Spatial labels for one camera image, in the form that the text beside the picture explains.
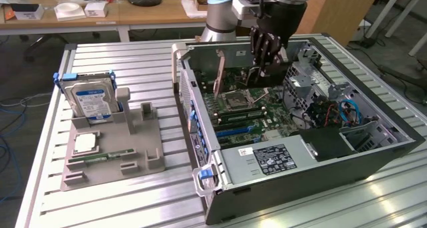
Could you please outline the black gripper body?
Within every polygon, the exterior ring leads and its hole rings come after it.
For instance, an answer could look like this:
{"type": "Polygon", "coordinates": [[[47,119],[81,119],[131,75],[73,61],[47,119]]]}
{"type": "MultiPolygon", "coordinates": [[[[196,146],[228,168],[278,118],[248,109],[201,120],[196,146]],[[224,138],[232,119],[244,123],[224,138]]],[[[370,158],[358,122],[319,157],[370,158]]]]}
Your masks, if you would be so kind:
{"type": "Polygon", "coordinates": [[[261,5],[249,8],[249,13],[256,17],[257,27],[257,31],[251,32],[251,42],[256,45],[259,35],[271,34],[280,37],[282,45],[287,46],[290,37],[300,25],[307,6],[307,2],[300,4],[263,2],[261,5]]]}

